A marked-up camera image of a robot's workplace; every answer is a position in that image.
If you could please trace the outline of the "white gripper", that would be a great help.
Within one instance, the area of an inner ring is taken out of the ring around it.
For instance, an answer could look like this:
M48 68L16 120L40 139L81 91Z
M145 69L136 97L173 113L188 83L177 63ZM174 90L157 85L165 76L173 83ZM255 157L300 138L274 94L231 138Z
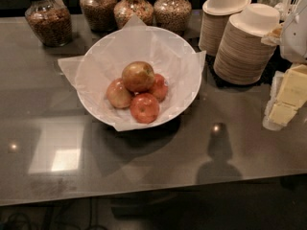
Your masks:
M285 73L276 71L272 79L270 100L263 118L263 127L278 131L285 127L307 102L307 0L301 0L284 25L265 34L261 42L280 44L281 56L293 64Z

